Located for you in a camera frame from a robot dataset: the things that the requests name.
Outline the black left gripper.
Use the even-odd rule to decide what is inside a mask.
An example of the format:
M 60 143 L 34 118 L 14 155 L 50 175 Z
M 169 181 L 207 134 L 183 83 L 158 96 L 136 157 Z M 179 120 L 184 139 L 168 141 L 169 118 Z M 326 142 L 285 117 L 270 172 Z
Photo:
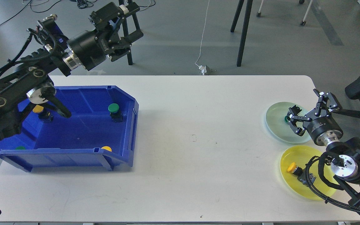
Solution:
M 144 33 L 139 26 L 136 13 L 140 7 L 132 1 L 125 6 L 121 3 L 116 6 L 113 2 L 106 4 L 97 11 L 93 11 L 89 20 L 94 25 L 92 31 L 84 31 L 67 41 L 76 64 L 86 70 L 92 70 L 109 58 L 111 62 L 127 56 L 128 62 L 133 62 L 131 46 Z M 129 33 L 126 18 L 133 17 L 136 30 Z M 124 36 L 118 31 L 123 26 Z

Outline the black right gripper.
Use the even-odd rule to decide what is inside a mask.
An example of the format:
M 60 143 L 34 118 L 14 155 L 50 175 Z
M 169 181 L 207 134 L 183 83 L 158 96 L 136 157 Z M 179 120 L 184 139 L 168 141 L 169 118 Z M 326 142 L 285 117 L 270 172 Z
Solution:
M 302 110 L 294 105 L 288 108 L 286 116 L 289 116 L 290 121 L 287 124 L 298 136 L 303 136 L 307 131 L 316 145 L 328 146 L 331 142 L 339 141 L 344 134 L 331 115 L 341 111 L 343 107 L 331 92 L 319 92 L 317 89 L 313 91 L 318 97 L 316 107 L 313 108 L 314 115 L 299 116 Z M 304 122 L 304 128 L 298 127 L 297 122 Z

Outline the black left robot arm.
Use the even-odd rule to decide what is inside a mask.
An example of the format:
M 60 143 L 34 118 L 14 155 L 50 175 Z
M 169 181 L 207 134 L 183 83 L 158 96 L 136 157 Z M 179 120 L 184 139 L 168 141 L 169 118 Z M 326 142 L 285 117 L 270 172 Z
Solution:
M 109 58 L 112 62 L 131 53 L 132 44 L 143 37 L 136 13 L 140 6 L 110 2 L 89 16 L 94 30 L 67 38 L 52 14 L 38 21 L 36 30 L 19 53 L 0 68 L 0 140 L 20 134 L 23 121 L 36 107 L 57 112 L 64 118 L 71 112 L 57 99 L 49 73 L 59 69 L 65 76 L 82 67 L 92 70 Z

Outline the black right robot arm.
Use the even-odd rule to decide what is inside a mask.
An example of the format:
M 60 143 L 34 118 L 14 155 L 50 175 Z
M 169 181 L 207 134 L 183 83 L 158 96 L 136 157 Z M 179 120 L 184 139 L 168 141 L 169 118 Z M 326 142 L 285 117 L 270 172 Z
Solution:
M 325 203 L 360 215 L 360 139 L 354 137 L 341 142 L 343 131 L 332 117 L 333 113 L 358 117 L 360 112 L 343 110 L 331 92 L 313 91 L 318 97 L 316 106 L 300 116 L 301 109 L 295 105 L 288 109 L 285 119 L 295 134 L 302 136 L 308 132 L 314 144 L 325 146 L 326 151 L 320 156 L 313 156 L 304 169 L 292 168 L 291 172 Z M 314 186 L 310 168 L 315 162 L 318 162 L 321 181 L 330 188 L 346 191 L 351 197 L 347 203 L 325 195 Z

